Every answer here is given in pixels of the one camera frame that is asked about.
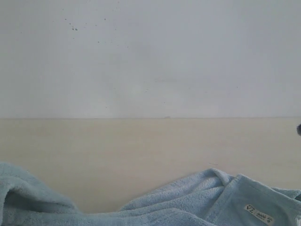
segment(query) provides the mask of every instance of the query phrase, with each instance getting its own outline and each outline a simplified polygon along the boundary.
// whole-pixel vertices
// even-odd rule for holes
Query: light blue towel
[[[118,212],[84,214],[27,171],[0,163],[2,226],[300,226],[300,200],[300,190],[270,188],[208,169]]]

